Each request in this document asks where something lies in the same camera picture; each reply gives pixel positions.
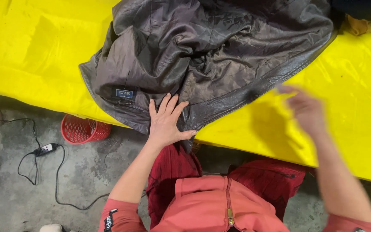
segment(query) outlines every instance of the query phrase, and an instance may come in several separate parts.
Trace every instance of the yellow tablecloth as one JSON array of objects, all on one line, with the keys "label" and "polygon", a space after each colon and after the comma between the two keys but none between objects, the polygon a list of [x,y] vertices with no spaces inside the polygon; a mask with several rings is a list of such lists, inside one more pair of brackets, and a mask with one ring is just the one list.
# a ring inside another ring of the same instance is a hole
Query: yellow tablecloth
[{"label": "yellow tablecloth", "polygon": [[[78,64],[101,48],[118,0],[0,0],[0,95],[121,125],[93,101]],[[371,180],[371,34],[342,31],[292,77],[324,100],[327,121],[353,171]],[[311,141],[269,92],[201,129],[196,139],[317,166]]]}]

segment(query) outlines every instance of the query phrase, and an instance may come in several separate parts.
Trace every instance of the red basket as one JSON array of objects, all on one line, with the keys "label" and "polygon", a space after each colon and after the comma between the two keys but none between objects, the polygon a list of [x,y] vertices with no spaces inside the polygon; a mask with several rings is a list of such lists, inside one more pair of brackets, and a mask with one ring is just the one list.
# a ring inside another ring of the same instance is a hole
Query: red basket
[{"label": "red basket", "polygon": [[62,137],[74,145],[103,140],[110,135],[110,132],[110,124],[81,119],[70,114],[66,114],[61,122]]}]

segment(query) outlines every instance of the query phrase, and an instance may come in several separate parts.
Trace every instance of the concrete floor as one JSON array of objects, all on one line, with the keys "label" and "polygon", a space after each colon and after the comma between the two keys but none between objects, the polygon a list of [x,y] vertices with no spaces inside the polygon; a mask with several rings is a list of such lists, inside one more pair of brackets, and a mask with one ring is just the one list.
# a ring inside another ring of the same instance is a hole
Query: concrete floor
[{"label": "concrete floor", "polygon": [[[60,133],[64,113],[32,107],[1,96],[0,108],[8,120],[33,118],[42,145],[54,142],[65,146],[65,163],[59,172],[59,201],[79,207],[109,193],[147,139],[134,130],[113,127],[106,140],[70,145]],[[67,230],[98,230],[105,198],[86,211],[55,202],[55,174],[62,160],[61,150],[38,159],[37,186],[17,174],[20,159],[36,148],[31,122],[0,123],[0,231],[38,231],[42,225],[51,223],[62,224]],[[112,151],[106,158],[106,168],[104,157]],[[251,156],[253,154],[215,147],[203,147],[198,154],[205,172],[222,173],[227,172],[231,163],[239,164]],[[35,166],[31,157],[23,161],[20,172],[34,177]],[[371,198],[371,182],[364,181],[363,184]],[[146,197],[142,198],[138,213],[148,228],[150,219]],[[316,180],[307,175],[299,192],[288,203],[284,223],[293,232],[318,232],[324,228],[326,219]]]}]

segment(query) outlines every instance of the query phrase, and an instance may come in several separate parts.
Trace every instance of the zipper pull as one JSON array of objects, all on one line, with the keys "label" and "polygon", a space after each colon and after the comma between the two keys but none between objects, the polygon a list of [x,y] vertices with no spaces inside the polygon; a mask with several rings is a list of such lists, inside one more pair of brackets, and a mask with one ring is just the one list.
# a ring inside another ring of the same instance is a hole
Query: zipper pull
[{"label": "zipper pull", "polygon": [[234,225],[234,219],[233,219],[233,211],[231,210],[231,208],[227,209],[227,213],[228,213],[228,223],[231,226],[233,226]]}]

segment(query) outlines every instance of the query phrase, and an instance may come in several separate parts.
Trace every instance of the red pants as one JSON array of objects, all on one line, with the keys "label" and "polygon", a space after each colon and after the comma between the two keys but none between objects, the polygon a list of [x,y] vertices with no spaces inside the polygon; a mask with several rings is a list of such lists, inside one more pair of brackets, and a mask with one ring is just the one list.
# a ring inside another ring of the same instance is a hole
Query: red pants
[{"label": "red pants", "polygon": [[[243,184],[276,208],[276,216],[283,221],[290,197],[303,182],[307,167],[284,161],[266,159],[246,163],[228,176]],[[165,147],[152,166],[146,189],[150,229],[161,220],[175,196],[179,178],[201,177],[200,163],[194,154],[187,154],[180,145]]]}]

